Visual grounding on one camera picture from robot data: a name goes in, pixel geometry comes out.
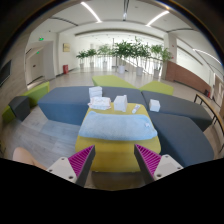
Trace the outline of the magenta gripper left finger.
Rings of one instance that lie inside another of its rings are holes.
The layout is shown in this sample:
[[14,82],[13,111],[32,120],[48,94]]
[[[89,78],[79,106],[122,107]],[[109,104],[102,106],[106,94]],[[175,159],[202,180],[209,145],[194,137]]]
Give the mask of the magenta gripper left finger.
[[89,146],[69,158],[61,157],[47,171],[84,187],[95,157],[95,146]]

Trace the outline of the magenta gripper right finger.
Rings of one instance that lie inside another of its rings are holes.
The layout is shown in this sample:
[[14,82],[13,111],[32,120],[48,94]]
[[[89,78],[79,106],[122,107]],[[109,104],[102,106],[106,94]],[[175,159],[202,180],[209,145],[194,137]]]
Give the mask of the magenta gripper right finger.
[[159,155],[141,145],[134,145],[134,155],[145,184],[152,183],[182,169],[170,155]]

